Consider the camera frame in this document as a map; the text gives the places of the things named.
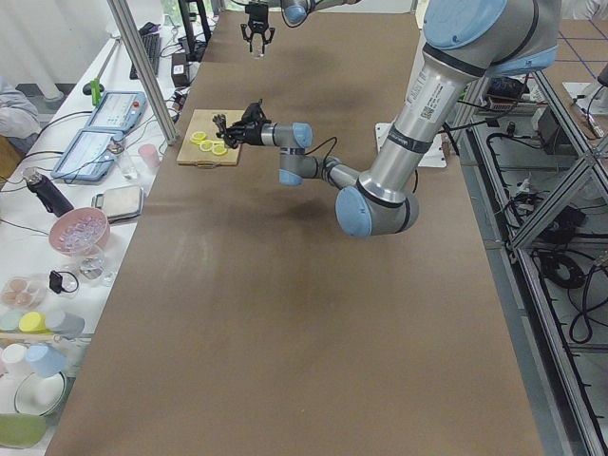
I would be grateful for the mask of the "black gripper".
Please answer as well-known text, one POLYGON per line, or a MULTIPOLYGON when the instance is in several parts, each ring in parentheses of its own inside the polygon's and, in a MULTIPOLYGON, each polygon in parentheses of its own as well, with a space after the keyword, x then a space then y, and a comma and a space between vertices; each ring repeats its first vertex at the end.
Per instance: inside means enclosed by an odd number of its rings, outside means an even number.
POLYGON ((228 148, 237 149, 243 143, 262 145, 261 130, 264 125, 264 112, 261 105, 261 100, 249 104, 239 122, 225 125, 227 133, 224 135, 223 141, 228 148))
POLYGON ((262 50, 265 50, 272 43, 276 31, 274 27, 269 27, 268 5, 261 1, 250 1, 244 11, 248 15, 248 22, 240 25, 243 40, 249 45, 249 50, 252 50, 252 36, 259 34, 262 38, 262 50))

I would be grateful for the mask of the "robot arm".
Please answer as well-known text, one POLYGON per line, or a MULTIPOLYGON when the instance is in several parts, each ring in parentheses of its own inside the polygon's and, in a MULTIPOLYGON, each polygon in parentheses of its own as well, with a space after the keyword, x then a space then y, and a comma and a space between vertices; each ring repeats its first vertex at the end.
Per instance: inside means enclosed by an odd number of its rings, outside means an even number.
POLYGON ((280 150, 279 180, 299 185, 320 179, 338 188, 335 213, 356 238, 396 234, 418 217, 407 183, 432 146, 465 87, 484 76, 522 75, 553 64, 561 21, 559 1, 431 1, 424 16, 424 63, 370 169, 359 172, 334 157, 306 153, 306 123, 273 123, 260 103, 240 121, 213 122, 226 146, 242 143, 280 150))
POLYGON ((285 0, 285 1, 247 1, 238 3, 248 15, 246 23, 240 25, 242 38, 249 45, 252 54, 262 56, 267 45, 274 39, 276 29, 269 24, 269 11, 278 8, 284 24, 290 28, 300 27, 316 11, 344 5, 355 5, 357 1, 348 0, 285 0))

